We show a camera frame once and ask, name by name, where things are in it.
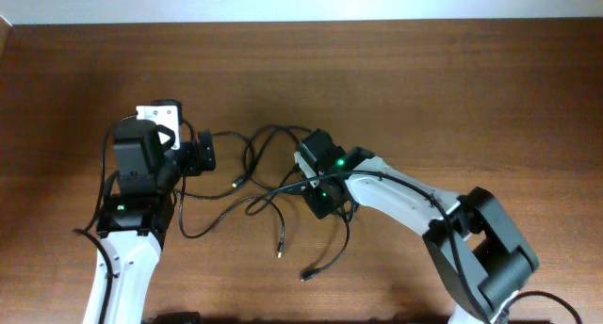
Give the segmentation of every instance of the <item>cable plug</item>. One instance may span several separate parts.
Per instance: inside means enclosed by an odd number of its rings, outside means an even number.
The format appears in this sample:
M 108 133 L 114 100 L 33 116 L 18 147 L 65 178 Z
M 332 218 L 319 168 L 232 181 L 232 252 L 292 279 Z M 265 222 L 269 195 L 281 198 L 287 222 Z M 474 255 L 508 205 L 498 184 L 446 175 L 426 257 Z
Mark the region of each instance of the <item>cable plug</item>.
M 238 176 L 235 181 L 232 183 L 233 188 L 240 186 L 245 181 L 245 175 Z
M 320 272 L 321 272 L 321 270 L 319 268 L 312 268 L 309 270 L 305 270 L 304 272 L 301 273 L 300 280 L 302 282 L 307 282 L 307 281 L 313 279 L 314 277 L 316 277 Z
M 283 256 L 283 249 L 284 249 L 284 248 L 285 248 L 285 242 L 283 242 L 283 240 L 281 240 L 281 241 L 279 242 L 279 246 L 278 246 L 278 248 L 276 249 L 276 256 L 277 256 L 278 258 L 281 258 L 281 257 Z

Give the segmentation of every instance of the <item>wooden table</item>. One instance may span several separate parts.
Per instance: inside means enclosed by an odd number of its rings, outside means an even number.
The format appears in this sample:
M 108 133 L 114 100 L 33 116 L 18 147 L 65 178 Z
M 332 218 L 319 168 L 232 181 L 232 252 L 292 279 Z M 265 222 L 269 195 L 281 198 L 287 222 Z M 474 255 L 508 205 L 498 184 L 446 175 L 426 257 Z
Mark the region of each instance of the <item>wooden table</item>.
M 328 130 L 429 184 L 493 191 L 538 253 L 526 289 L 553 292 L 585 322 L 603 317 L 603 20 L 400 21 L 304 24 L 15 26 L 0 68 L 0 318 L 83 318 L 89 220 L 102 136 L 153 99 L 178 99 L 198 129 L 245 134 L 267 123 Z M 242 145 L 216 139 L 218 169 L 188 188 L 226 189 Z M 277 184 L 294 146 L 279 136 L 258 168 Z M 114 168 L 112 154 L 110 167 Z M 201 229 L 257 188 L 187 201 Z M 342 244 L 340 220 L 316 221 L 300 198 L 242 210 L 185 240 L 172 223 L 144 314 L 198 310 L 241 319 L 410 319 L 453 302 L 420 237 L 362 208 L 348 251 L 309 283 L 299 271 Z M 571 317 L 525 300 L 516 318 Z

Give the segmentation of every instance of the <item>white wall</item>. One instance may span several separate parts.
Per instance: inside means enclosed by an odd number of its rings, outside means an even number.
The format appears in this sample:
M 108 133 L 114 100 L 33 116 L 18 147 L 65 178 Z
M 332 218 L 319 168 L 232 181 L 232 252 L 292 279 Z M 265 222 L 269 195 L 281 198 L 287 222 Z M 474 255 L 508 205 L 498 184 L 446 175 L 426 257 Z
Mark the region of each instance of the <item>white wall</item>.
M 13 24 L 602 16 L 603 0 L 0 0 Z

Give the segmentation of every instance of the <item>cable connector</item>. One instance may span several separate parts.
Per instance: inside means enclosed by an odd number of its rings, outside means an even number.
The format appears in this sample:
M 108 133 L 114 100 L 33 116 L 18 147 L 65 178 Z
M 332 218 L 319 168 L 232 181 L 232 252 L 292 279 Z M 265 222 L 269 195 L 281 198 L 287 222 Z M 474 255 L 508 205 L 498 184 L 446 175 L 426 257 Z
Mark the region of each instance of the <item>cable connector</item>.
M 232 187 L 233 188 L 237 188 L 238 186 L 240 186 L 241 184 L 243 184 L 243 182 L 245 181 L 245 176 L 239 176 L 238 178 L 235 179 L 235 181 L 232 183 Z
M 320 268 L 313 268 L 313 269 L 305 270 L 304 272 L 301 273 L 300 280 L 302 282 L 307 282 L 307 281 L 313 279 L 314 277 L 316 277 L 320 272 L 321 272 Z
M 285 248 L 285 243 L 281 240 L 279 242 L 279 246 L 276 249 L 276 257 L 281 258 L 283 256 L 283 249 Z

